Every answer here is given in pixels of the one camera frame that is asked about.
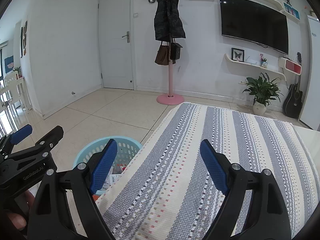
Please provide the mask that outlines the person's left hand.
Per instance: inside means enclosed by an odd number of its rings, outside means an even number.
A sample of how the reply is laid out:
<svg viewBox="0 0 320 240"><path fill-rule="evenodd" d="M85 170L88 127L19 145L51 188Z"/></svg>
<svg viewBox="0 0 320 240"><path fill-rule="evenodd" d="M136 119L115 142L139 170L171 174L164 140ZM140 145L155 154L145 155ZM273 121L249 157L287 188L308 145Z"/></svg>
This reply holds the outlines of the person's left hand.
<svg viewBox="0 0 320 240"><path fill-rule="evenodd" d="M23 200L25 200L25 203L28 207L28 211L31 210L35 197L33 196L33 194L27 190L25 191L25 193L22 194L22 198ZM6 211L7 216L9 217L9 219L11 220L11 222L14 224L14 226L16 227L17 230L23 230L25 228L25 226L27 225L26 220L23 218L22 215L19 215L17 213L13 213L11 210Z"/></svg>

